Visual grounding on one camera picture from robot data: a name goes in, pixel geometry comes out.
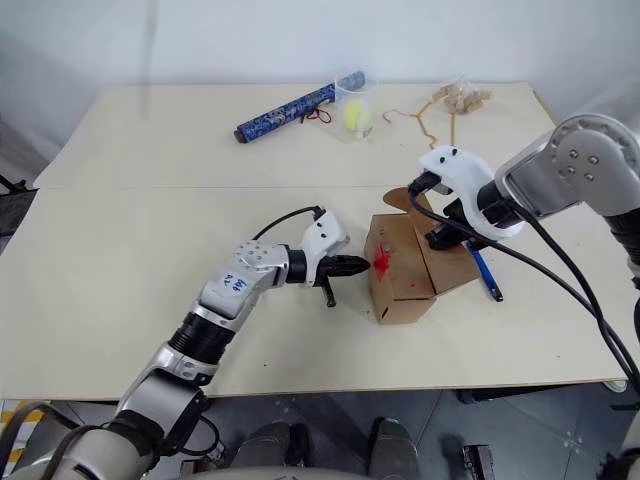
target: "cardboard box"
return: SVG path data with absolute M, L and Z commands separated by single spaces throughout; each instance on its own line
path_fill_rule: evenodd
M 462 246 L 432 250 L 424 235 L 436 222 L 409 203 L 406 188 L 391 190 L 384 201 L 405 213 L 374 215 L 365 244 L 371 263 L 369 284 L 379 323 L 416 322 L 438 295 L 478 278 L 471 254 Z M 420 203 L 431 209 L 422 196 Z

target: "gray floor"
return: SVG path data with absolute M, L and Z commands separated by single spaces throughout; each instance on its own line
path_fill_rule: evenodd
M 216 400 L 207 413 L 220 429 L 229 456 L 253 430 L 276 420 L 310 426 L 317 466 L 364 474 L 371 424 L 379 416 L 400 420 L 417 443 L 425 480 L 471 478 L 462 469 L 460 448 L 491 447 L 501 479 L 594 479 L 607 453 L 616 452 L 633 412 L 610 405 L 634 403 L 631 393 L 613 394 L 600 384 L 575 385 L 474 405 L 450 391 L 336 393 L 262 396 Z M 100 424 L 114 407 L 86 402 L 55 402 L 79 421 Z M 32 436 L 26 461 L 48 450 L 63 434 L 43 421 Z M 189 445 L 209 440 L 198 428 Z M 147 477 L 174 478 L 178 455 L 163 459 Z

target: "white wall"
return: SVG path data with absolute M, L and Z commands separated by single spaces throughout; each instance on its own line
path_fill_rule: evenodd
M 2 0 L 0 114 L 51 159 L 107 83 L 329 82 L 366 64 L 526 79 L 562 116 L 640 72 L 639 20 L 637 0 Z

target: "white table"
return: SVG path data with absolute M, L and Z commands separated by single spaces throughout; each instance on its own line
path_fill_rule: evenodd
M 208 275 L 273 218 L 322 204 L 361 253 L 389 188 L 417 172 L 426 139 L 392 117 L 362 142 L 319 122 L 289 125 L 240 145 L 232 130 L 313 89 L 156 87 L 140 110 L 133 88 L 100 97 L 53 164 L 0 256 L 0 397 L 117 398 L 168 339 Z M 491 85 L 486 108 L 459 119 L 457 144 L 494 167 L 552 127 L 526 84 Z M 429 86 L 383 89 L 388 108 L 417 110 Z M 448 142 L 449 117 L 425 118 Z M 441 206 L 449 199 L 432 195 Z M 270 233 L 295 245 L 306 217 Z M 580 264 L 616 328 L 640 358 L 625 253 L 584 207 L 545 225 Z M 508 242 L 565 273 L 527 229 Z M 376 323 L 366 275 L 319 289 L 267 292 L 223 356 L 210 395 L 554 384 L 620 378 L 595 321 L 530 268 L 485 258 L 504 293 L 480 281 L 442 296 L 411 325 Z

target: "blue patterned tube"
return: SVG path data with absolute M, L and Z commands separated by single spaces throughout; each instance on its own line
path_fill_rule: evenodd
M 353 72 L 338 83 L 346 90 L 358 90 L 364 85 L 364 73 Z M 270 112 L 264 113 L 248 122 L 238 125 L 233 134 L 240 143 L 248 143 L 267 133 L 312 112 L 323 102 L 333 102 L 336 99 L 335 85 L 330 83 L 315 92 L 308 93 L 292 102 L 282 105 Z

